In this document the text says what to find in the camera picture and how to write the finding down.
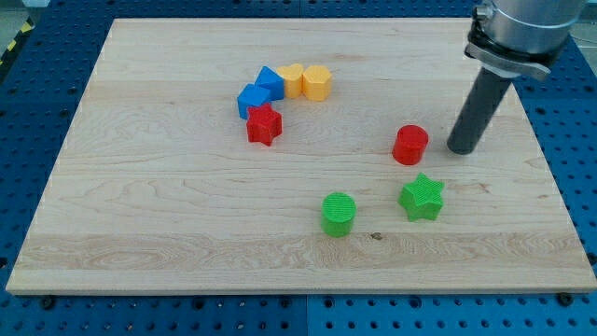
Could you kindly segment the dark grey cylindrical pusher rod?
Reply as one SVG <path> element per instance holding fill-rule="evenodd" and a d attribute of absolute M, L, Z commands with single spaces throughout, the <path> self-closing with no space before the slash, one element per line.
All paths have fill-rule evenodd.
<path fill-rule="evenodd" d="M 472 153 L 501 104 L 511 79 L 482 67 L 451 129 L 448 149 L 459 155 Z"/>

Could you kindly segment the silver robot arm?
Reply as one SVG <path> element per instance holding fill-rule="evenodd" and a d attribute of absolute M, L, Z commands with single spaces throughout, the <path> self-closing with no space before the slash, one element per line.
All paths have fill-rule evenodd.
<path fill-rule="evenodd" d="M 472 153 L 512 81 L 551 73 L 586 0 L 483 0 L 472 8 L 464 54 L 481 68 L 447 140 Z"/>

